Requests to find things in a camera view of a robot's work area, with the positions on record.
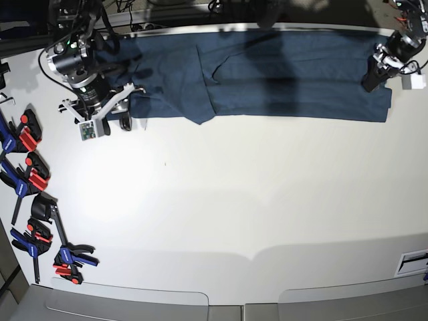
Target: tabletop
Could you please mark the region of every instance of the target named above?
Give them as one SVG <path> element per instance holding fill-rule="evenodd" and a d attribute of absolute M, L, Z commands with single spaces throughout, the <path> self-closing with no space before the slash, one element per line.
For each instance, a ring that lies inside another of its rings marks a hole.
<path fill-rule="evenodd" d="M 5 60 L 3 92 L 16 105 L 1 111 L 16 122 L 29 104 L 37 113 L 37 151 L 51 171 L 46 192 L 58 199 L 68 240 L 93 245 L 100 260 L 82 269 L 86 282 L 202 292 L 216 305 L 277 302 L 288 289 L 392 278 L 403 251 L 428 244 L 426 88 L 404 91 L 389 80 L 385 123 L 153 118 L 134 120 L 131 132 L 111 124 L 111 136 L 82 142 L 71 115 L 57 111 L 73 96 L 43 76 L 38 53 Z M 428 50 L 417 56 L 427 58 Z M 8 159 L 24 165 L 25 156 Z M 1 184 L 0 200 L 8 232 L 14 190 Z M 20 232 L 32 200 L 23 200 Z M 53 245 L 39 258 L 43 286 L 60 246 L 50 228 Z M 34 283 L 31 258 L 14 250 Z"/>

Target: blue clamp handle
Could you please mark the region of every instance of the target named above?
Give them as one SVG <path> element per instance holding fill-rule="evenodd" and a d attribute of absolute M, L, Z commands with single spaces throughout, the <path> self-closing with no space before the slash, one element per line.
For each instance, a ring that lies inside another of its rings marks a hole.
<path fill-rule="evenodd" d="M 68 247 L 61 246 L 60 252 L 61 252 L 62 260 L 67 264 L 73 264 L 74 262 L 80 262 L 80 263 L 90 264 L 93 266 L 98 265 L 97 259 L 94 259 L 93 257 L 90 257 L 89 255 L 85 255 L 85 254 L 74 255 L 68 249 Z"/>
<path fill-rule="evenodd" d="M 20 234 L 20 232 L 18 232 L 16 229 L 11 229 L 11 235 L 14 238 L 16 238 L 16 240 L 20 242 L 20 244 L 22 244 L 27 248 L 28 254 L 32 258 L 34 259 L 37 258 L 37 255 L 38 255 L 37 247 L 34 244 L 31 244 L 30 242 L 28 242 L 28 240 L 26 240 L 24 235 Z"/>
<path fill-rule="evenodd" d="M 3 151 L 6 154 L 9 154 L 13 149 L 16 147 L 16 140 L 15 137 L 10 132 L 10 129 L 6 123 L 5 118 L 3 117 L 3 114 L 0 112 L 0 132 L 4 137 L 3 141 Z"/>
<path fill-rule="evenodd" d="M 15 183 L 16 195 L 18 195 L 20 199 L 23 199 L 28 191 L 27 183 L 23 179 L 21 179 L 21 177 L 19 177 L 17 171 L 13 168 L 13 166 L 11 165 L 11 163 L 9 163 L 7 159 L 4 159 L 1 162 L 1 166 L 5 169 L 7 176 L 9 176 L 9 178 Z"/>

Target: fabric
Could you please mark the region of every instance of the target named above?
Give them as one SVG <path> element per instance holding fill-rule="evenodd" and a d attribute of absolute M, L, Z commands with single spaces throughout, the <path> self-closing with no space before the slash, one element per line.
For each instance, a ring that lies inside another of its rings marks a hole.
<path fill-rule="evenodd" d="M 129 63 L 113 86 L 132 81 L 135 118 L 263 115 L 385 122 L 391 90 L 360 85 L 367 58 L 386 38 L 351 31 L 248 31 L 122 39 Z"/>

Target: dark blue cloth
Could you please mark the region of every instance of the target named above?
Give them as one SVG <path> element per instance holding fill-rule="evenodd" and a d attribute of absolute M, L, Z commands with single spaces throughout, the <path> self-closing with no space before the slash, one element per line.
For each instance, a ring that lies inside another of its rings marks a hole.
<path fill-rule="evenodd" d="M 263 115 L 384 122 L 391 90 L 360 85 L 373 47 L 386 38 L 352 31 L 248 31 L 122 39 L 133 81 L 135 118 L 183 116 L 201 124 L 214 116 Z"/>

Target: blue towel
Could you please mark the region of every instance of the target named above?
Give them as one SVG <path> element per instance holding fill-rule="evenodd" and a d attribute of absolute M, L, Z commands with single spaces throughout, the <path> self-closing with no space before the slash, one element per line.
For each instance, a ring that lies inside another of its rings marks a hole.
<path fill-rule="evenodd" d="M 122 39 L 117 56 L 147 93 L 131 97 L 134 118 L 263 115 L 385 122 L 391 90 L 360 85 L 374 45 L 386 38 L 360 31 L 247 31 Z"/>

